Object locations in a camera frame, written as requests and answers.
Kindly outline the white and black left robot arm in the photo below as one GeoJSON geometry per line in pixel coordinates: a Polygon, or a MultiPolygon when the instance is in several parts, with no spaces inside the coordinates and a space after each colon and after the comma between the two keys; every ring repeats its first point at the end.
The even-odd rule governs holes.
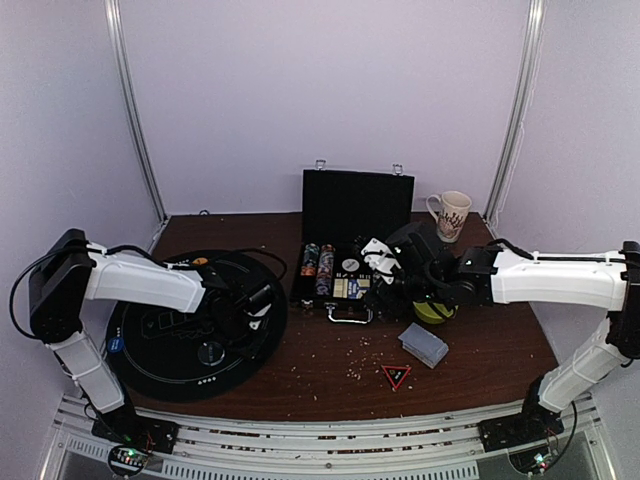
{"type": "Polygon", "coordinates": [[[174,422],[140,415],[131,391],[174,403],[223,394],[276,351],[287,324],[281,277],[258,249],[158,260],[66,231],[31,263],[25,334],[43,343],[95,411],[96,436],[169,453],[174,422]]]}

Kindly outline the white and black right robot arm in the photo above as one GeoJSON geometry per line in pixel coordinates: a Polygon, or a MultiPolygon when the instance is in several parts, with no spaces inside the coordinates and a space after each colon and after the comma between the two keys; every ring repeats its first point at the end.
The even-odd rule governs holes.
{"type": "Polygon", "coordinates": [[[534,380],[519,413],[479,423],[485,451],[544,439],[564,430],[561,413],[613,369],[639,357],[639,245],[597,254],[527,252],[505,239],[455,256],[424,222],[386,240],[359,237],[355,253],[376,274],[365,304],[397,316],[412,303],[493,306],[576,304],[606,312],[572,356],[534,380]]]}

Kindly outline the clear black round button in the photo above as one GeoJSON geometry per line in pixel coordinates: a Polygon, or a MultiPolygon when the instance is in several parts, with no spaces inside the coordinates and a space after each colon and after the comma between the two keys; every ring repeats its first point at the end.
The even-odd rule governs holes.
{"type": "Polygon", "coordinates": [[[225,348],[215,341],[203,342],[197,350],[199,362],[208,367],[214,367],[221,364],[225,359],[225,356],[225,348]]]}

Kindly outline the blue small blind button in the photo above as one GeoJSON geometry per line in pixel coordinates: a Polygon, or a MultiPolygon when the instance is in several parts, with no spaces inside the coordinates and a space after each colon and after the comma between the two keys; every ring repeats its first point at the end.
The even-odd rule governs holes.
{"type": "Polygon", "coordinates": [[[109,354],[117,354],[125,347],[124,338],[122,336],[111,337],[106,342],[106,349],[109,354]]]}

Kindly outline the black poker chip case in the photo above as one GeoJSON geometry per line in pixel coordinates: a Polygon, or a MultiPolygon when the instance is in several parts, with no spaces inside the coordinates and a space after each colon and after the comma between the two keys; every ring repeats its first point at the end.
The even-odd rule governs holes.
{"type": "Polygon", "coordinates": [[[415,179],[400,164],[391,173],[331,170],[318,159],[302,175],[302,235],[290,302],[322,311],[332,323],[368,324],[364,302],[379,273],[364,249],[411,219],[415,179]]]}

